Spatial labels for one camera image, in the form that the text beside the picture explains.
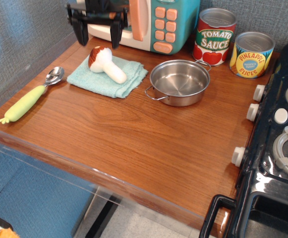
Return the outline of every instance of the blue towel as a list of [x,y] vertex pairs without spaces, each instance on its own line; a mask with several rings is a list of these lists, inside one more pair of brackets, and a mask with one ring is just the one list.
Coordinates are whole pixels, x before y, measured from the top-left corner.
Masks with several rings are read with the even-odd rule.
[[81,65],[67,78],[67,82],[94,93],[112,98],[125,98],[136,88],[148,73],[144,65],[135,61],[128,61],[113,56],[113,63],[124,71],[127,76],[126,82],[118,84],[106,73],[94,73],[88,66],[87,57]]

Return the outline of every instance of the tomato sauce label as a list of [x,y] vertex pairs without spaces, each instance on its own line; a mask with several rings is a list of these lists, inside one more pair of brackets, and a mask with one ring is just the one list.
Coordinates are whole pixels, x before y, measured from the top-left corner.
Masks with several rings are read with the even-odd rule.
[[209,65],[220,65],[225,62],[234,29],[235,25],[232,27],[211,28],[200,19],[193,49],[193,57]]

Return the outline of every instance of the pineapple slices can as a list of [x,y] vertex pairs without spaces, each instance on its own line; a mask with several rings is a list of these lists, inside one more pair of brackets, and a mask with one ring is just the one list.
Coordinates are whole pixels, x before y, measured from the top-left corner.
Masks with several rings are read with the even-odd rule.
[[209,65],[222,64],[227,58],[236,22],[236,16],[229,10],[208,8],[201,11],[193,57]]
[[261,32],[243,32],[235,39],[230,69],[244,78],[264,75],[275,47],[271,36]]

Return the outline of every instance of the gray tile floor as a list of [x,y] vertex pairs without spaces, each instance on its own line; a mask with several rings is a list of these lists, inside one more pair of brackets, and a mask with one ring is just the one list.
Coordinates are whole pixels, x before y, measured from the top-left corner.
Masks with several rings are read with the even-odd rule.
[[[106,200],[101,196],[93,199],[75,238],[85,238],[105,203]],[[198,236],[198,230],[124,199],[114,212],[101,238],[198,238]]]

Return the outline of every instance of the brown mushroom cap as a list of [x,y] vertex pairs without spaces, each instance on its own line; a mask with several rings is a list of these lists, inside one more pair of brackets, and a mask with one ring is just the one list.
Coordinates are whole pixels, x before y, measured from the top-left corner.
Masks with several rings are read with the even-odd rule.
[[88,61],[88,65],[89,67],[91,67],[91,65],[94,63],[95,59],[96,59],[96,56],[98,55],[98,53],[105,49],[104,46],[96,46],[94,47],[91,52],[90,52],[90,56],[89,56],[89,61]]

